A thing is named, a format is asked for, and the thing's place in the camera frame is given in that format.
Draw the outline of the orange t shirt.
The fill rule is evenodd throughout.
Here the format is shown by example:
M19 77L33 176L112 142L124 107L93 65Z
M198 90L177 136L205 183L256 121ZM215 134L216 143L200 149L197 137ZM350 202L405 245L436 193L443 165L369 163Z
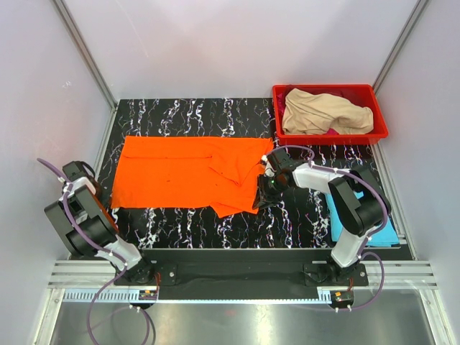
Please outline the orange t shirt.
M128 136L111 207L211 207L220 218L256 213L260 161L272 148L264 138Z

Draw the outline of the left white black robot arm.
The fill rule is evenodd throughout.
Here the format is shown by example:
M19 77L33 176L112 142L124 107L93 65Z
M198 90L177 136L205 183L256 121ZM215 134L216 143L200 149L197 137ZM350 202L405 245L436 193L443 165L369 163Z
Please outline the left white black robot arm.
M131 284L150 283L155 267L134 244L122 238L115 220L101 203L103 190L94 169L80 160L60 170L42 158L37 161L62 183L61 196L44 212L68 251L77 258L109 261Z

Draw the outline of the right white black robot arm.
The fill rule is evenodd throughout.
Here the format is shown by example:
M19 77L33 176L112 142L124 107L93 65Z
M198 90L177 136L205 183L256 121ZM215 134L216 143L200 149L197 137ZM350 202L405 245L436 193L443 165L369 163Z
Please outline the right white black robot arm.
M276 206L290 188L320 191L332 197L342 232L324 264L304 269L305 280L314 285L347 284L373 234L382 230L391 205L368 169L341 170L315 164L312 159L295 160L283 149L262 157L264 172L257 178L253 208Z

